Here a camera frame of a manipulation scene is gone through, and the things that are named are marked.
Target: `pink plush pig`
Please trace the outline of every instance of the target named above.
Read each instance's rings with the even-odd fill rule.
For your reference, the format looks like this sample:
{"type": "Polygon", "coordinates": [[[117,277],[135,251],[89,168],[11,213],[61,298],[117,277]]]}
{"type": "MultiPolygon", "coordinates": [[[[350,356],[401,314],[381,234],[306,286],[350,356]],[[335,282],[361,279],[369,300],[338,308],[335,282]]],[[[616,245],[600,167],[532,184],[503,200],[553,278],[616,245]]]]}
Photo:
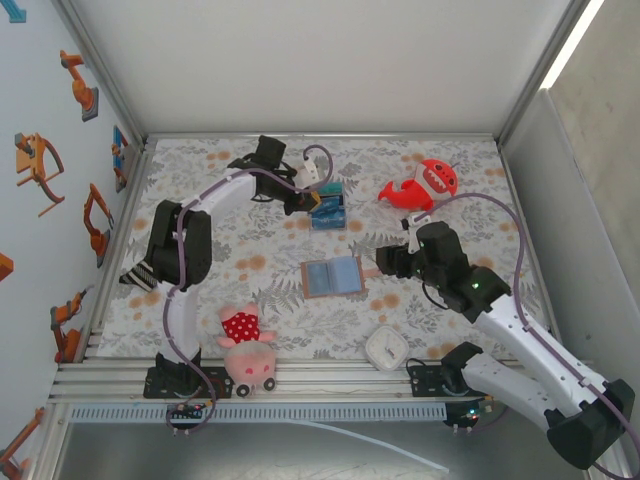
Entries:
{"type": "Polygon", "coordinates": [[[232,306],[218,312],[226,337],[218,337],[218,345],[229,348],[224,359],[227,373],[237,385],[239,397],[246,397],[256,385],[265,390],[276,388],[276,352],[267,345],[276,338],[276,332],[260,332],[258,306],[247,304],[242,310],[232,306]]]}

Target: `white cable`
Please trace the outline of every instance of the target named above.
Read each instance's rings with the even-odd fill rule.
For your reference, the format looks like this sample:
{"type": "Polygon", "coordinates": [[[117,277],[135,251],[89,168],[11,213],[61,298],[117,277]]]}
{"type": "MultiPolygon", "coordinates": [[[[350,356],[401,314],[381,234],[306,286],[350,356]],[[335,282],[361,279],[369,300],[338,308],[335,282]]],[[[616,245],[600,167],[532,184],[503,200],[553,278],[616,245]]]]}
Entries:
{"type": "Polygon", "coordinates": [[[325,425],[323,423],[315,423],[315,422],[307,422],[305,420],[285,420],[285,423],[292,423],[294,425],[302,425],[305,427],[313,427],[320,428],[322,430],[329,430],[330,432],[340,433],[342,435],[346,435],[348,437],[357,438],[358,440],[362,440],[363,442],[372,443],[374,445],[378,445],[379,447],[386,448],[388,450],[392,450],[400,455],[404,455],[405,457],[411,458],[417,462],[422,463],[423,465],[427,465],[428,467],[435,468],[436,470],[440,470],[445,473],[449,473],[449,469],[447,467],[443,467],[442,465],[438,465],[435,462],[427,460],[426,458],[422,458],[418,455],[415,455],[411,452],[403,450],[400,447],[396,447],[395,445],[391,445],[390,443],[383,442],[382,440],[377,440],[375,438],[367,437],[365,435],[360,435],[359,433],[351,432],[349,430],[344,430],[343,428],[334,427],[331,425],[325,425]]]}

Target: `toy wheel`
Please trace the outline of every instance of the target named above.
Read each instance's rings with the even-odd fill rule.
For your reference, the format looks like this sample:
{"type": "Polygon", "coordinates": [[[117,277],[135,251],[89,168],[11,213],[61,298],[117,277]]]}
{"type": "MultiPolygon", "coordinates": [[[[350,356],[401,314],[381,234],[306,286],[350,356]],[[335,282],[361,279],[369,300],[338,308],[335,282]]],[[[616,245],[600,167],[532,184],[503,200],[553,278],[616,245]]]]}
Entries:
{"type": "Polygon", "coordinates": [[[270,392],[271,390],[273,390],[274,388],[276,388],[276,381],[273,378],[267,378],[267,380],[264,382],[264,389],[267,392],[270,392]]]}
{"type": "Polygon", "coordinates": [[[247,395],[249,395],[250,391],[251,389],[247,385],[239,385],[236,389],[236,394],[239,397],[246,397],[247,395]]]}

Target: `small blue box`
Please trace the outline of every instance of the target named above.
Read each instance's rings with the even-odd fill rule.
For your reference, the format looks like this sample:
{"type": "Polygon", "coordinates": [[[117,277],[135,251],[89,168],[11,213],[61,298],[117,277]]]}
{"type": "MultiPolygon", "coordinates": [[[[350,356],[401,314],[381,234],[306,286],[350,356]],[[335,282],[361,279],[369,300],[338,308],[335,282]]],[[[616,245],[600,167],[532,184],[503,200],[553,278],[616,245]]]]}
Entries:
{"type": "Polygon", "coordinates": [[[332,182],[318,190],[322,204],[309,215],[312,230],[340,230],[347,228],[347,214],[341,182],[332,182]]]}

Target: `white wall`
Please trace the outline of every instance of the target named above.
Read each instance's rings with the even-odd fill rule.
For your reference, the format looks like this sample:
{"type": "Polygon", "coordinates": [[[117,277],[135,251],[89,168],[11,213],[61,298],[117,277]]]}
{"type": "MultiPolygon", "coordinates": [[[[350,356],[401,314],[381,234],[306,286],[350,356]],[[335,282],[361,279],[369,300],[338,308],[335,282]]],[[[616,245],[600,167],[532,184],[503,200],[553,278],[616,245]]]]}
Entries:
{"type": "MultiPolygon", "coordinates": [[[[56,351],[49,309],[63,305],[88,284],[99,281],[96,256],[83,221],[83,205],[93,182],[118,221],[126,190],[116,194],[111,142],[116,116],[100,96],[99,116],[87,123],[71,92],[71,76],[60,65],[59,51],[76,47],[49,2],[20,0],[27,23],[10,24],[0,10],[0,252],[15,271],[0,282],[0,449],[32,417],[48,396],[56,351]],[[50,182],[64,202],[38,218],[49,201],[34,182],[16,182],[14,134],[35,132],[57,149],[65,172],[50,182]]],[[[81,75],[95,80],[85,67],[81,75]]],[[[48,172],[53,160],[45,156],[48,172]]],[[[92,219],[104,230],[99,208],[92,219]]],[[[85,298],[73,321],[84,323],[96,290],[85,298]]]]}
{"type": "Polygon", "coordinates": [[[569,0],[73,0],[148,132],[497,133],[569,0]]]}
{"type": "MultiPolygon", "coordinates": [[[[538,92],[503,154],[564,344],[639,393],[640,312],[548,91],[538,92]]],[[[632,422],[640,429],[637,402],[632,422]]]]}
{"type": "Polygon", "coordinates": [[[639,23],[640,2],[605,2],[551,88],[576,162],[638,304],[639,23]]]}

